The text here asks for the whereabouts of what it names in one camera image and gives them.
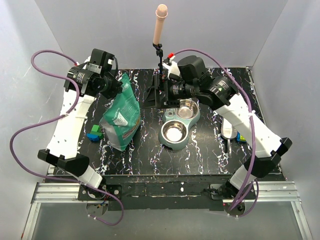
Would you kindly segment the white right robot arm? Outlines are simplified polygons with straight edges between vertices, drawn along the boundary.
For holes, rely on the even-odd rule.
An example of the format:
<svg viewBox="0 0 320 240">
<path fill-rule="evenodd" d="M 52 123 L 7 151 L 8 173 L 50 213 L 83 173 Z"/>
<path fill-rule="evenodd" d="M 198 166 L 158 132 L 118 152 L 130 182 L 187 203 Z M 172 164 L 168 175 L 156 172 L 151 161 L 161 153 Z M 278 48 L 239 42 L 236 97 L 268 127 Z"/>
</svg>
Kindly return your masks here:
<svg viewBox="0 0 320 240">
<path fill-rule="evenodd" d="M 239 198 L 245 192 L 244 186 L 265 177 L 279 164 L 292 141 L 273 133 L 252 112 L 235 81 L 226 75 L 212 77 L 202 58 L 190 55 L 175 62 L 170 54 L 162 66 L 168 73 L 153 76 L 142 107 L 177 108 L 182 100 L 196 98 L 231 123 L 252 148 L 250 159 L 225 184 L 227 195 Z"/>
</svg>

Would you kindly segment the green pet food bag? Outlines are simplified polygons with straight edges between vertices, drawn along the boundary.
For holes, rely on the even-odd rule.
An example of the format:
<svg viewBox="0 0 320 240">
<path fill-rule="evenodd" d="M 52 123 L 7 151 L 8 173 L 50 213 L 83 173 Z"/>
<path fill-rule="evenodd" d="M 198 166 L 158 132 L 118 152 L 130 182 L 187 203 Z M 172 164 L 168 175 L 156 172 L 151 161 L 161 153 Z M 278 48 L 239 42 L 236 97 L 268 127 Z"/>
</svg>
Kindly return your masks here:
<svg viewBox="0 0 320 240">
<path fill-rule="evenodd" d="M 104 112 L 99 125 L 104 129 L 107 143 L 123 152 L 140 126 L 141 112 L 129 76 L 126 73 L 122 74 L 120 81 L 122 92 Z"/>
</svg>

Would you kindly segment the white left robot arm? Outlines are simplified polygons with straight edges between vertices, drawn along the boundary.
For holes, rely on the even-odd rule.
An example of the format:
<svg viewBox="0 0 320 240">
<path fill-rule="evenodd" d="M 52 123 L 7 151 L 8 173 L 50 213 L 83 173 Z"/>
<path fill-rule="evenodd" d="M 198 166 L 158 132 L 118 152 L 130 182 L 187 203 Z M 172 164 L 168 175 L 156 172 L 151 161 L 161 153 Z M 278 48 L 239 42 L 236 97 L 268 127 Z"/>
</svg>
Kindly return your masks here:
<svg viewBox="0 0 320 240">
<path fill-rule="evenodd" d="M 58 120 L 47 147 L 39 150 L 37 155 L 40 160 L 89 185 L 89 194 L 95 200 L 106 196 L 106 187 L 102 184 L 103 178 L 90 166 L 89 157 L 78 153 L 78 140 L 96 96 L 101 94 L 106 99 L 113 99 L 122 92 L 122 82 L 112 73 L 112 67 L 117 65 L 112 53 L 96 48 L 89 61 L 74 64 L 64 82 L 60 111 L 63 117 Z"/>
</svg>

